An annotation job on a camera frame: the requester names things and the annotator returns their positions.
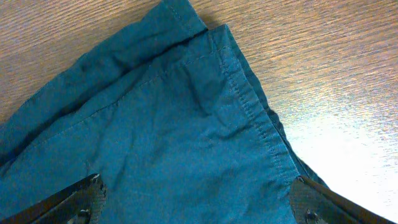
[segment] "garment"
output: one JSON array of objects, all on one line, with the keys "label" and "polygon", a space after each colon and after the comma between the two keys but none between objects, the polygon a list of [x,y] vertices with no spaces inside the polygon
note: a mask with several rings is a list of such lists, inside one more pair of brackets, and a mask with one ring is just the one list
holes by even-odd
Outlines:
[{"label": "garment", "polygon": [[0,130],[0,218],[93,173],[102,223],[295,223],[292,152],[228,26],[164,0],[57,75]]}]

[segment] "wooden surface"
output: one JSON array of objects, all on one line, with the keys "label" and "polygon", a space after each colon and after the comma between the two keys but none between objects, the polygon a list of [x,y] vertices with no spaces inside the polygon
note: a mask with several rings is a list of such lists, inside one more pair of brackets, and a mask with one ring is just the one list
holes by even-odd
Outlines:
[{"label": "wooden surface", "polygon": [[[157,3],[3,0],[0,123]],[[192,4],[210,28],[229,24],[297,154],[333,190],[398,222],[398,2]]]}]

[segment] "wooden table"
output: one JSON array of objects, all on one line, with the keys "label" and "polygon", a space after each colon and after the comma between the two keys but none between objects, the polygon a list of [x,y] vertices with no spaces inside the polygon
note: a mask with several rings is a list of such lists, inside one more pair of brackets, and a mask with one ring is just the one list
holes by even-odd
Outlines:
[{"label": "wooden table", "polygon": [[[157,3],[3,1],[0,123]],[[192,4],[208,27],[229,24],[295,152],[333,190],[398,222],[398,2]]]}]

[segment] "folded fabric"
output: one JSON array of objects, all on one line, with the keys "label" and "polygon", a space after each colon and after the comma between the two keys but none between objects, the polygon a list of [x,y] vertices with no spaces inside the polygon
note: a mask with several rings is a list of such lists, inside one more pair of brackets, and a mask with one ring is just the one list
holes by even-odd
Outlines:
[{"label": "folded fabric", "polygon": [[292,152],[228,26],[164,0],[0,130],[0,219],[99,173],[102,223],[295,223]]}]

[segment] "blue cloth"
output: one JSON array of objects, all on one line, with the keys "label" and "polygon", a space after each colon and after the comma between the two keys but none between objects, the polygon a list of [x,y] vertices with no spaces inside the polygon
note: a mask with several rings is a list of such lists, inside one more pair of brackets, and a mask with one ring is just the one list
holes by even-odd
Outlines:
[{"label": "blue cloth", "polygon": [[102,223],[295,223],[292,152],[228,26],[164,0],[81,56],[0,130],[0,218],[92,173]]}]

